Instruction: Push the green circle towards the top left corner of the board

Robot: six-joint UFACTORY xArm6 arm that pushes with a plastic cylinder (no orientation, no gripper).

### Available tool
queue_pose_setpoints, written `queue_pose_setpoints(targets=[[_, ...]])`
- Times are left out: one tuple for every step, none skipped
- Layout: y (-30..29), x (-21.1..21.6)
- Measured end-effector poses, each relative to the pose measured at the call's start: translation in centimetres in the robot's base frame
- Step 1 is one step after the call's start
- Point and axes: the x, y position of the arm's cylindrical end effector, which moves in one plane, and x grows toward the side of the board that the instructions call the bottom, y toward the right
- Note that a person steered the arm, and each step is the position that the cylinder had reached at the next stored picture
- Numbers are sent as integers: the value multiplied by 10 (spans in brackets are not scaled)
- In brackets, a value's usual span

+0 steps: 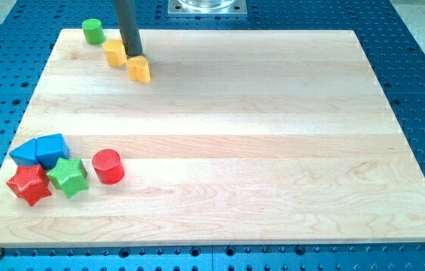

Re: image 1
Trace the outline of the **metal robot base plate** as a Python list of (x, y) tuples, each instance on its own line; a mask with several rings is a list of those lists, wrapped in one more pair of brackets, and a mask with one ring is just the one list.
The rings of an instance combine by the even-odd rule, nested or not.
[(170, 17), (247, 16), (246, 0), (167, 0)]

